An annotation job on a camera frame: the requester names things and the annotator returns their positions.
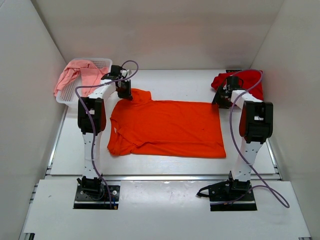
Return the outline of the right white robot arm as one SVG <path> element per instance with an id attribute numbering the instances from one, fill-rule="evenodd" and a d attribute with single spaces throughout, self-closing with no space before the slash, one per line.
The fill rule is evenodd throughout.
<path id="1" fill-rule="evenodd" d="M 254 97 L 243 88 L 243 83 L 244 81 L 235 75 L 228 76 L 218 87 L 212 101 L 212 104 L 219 108 L 230 109 L 230 133 L 238 152 L 228 180 L 222 184 L 224 195 L 229 200 L 236 200 L 250 191 L 251 173 L 257 173 L 254 163 L 258 152 L 273 133 L 274 105 Z M 233 110 L 236 106 L 241 109 L 238 127 L 241 146 L 235 141 L 232 125 Z"/>

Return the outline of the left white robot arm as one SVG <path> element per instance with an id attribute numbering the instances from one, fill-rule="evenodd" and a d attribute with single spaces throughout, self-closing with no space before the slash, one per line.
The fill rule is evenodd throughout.
<path id="1" fill-rule="evenodd" d="M 93 201 L 107 201 L 112 204 L 112 193 L 103 175 L 97 169 L 100 161 L 100 144 L 102 133 L 106 128 L 105 102 L 116 92 L 121 99 L 132 99 L 131 74 L 122 65 L 112 65 L 110 72 L 100 78 L 100 83 L 93 85 L 95 90 L 88 96 L 81 96 L 79 90 L 90 89 L 88 85 L 75 88 L 78 98 L 77 125 L 84 142 L 84 171 L 78 184 L 82 191 Z"/>

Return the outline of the orange t shirt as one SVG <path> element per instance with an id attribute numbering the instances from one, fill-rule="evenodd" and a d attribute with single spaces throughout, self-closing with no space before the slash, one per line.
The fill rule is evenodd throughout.
<path id="1" fill-rule="evenodd" d="M 224 159 L 227 154 L 217 105 L 153 100 L 150 91 L 132 89 L 111 116 L 107 149 L 114 157 L 157 155 Z"/>

